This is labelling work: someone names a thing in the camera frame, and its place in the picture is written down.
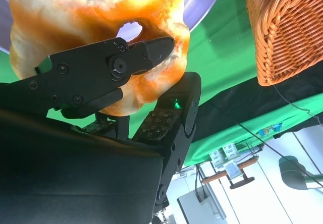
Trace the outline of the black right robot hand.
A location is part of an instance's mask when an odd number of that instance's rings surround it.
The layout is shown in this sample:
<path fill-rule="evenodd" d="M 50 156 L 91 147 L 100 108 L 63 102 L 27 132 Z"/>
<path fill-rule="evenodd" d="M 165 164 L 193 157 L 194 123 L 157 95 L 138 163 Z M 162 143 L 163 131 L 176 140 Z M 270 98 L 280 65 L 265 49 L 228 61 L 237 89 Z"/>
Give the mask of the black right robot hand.
<path fill-rule="evenodd" d="M 113 38 L 49 55 L 1 84 L 1 223 L 150 223 L 195 133 L 201 78 L 186 72 L 129 139 L 100 111 L 154 69 L 172 37 Z"/>

